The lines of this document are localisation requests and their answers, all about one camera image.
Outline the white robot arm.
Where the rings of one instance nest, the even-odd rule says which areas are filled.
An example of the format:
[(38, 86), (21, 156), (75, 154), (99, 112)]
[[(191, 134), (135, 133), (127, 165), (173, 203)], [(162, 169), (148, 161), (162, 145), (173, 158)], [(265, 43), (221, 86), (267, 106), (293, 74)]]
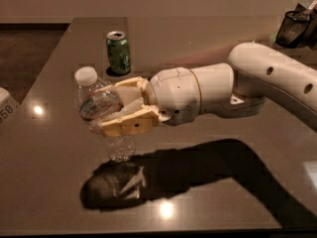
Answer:
[(199, 115), (241, 118), (258, 114), (270, 99), (317, 129), (317, 70), (257, 43), (242, 43), (226, 63), (165, 69), (151, 79), (134, 77), (115, 84), (125, 108), (102, 118), (106, 136), (177, 126)]

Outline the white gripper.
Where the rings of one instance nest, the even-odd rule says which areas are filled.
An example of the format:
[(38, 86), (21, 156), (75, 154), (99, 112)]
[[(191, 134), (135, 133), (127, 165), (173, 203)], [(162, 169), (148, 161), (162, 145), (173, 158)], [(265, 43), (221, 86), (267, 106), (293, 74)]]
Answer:
[(115, 88), (127, 106), (99, 122), (102, 133), (109, 137), (146, 133), (161, 123), (189, 123), (200, 110), (199, 87), (187, 68), (162, 70), (150, 82), (140, 76), (128, 78), (116, 82)]

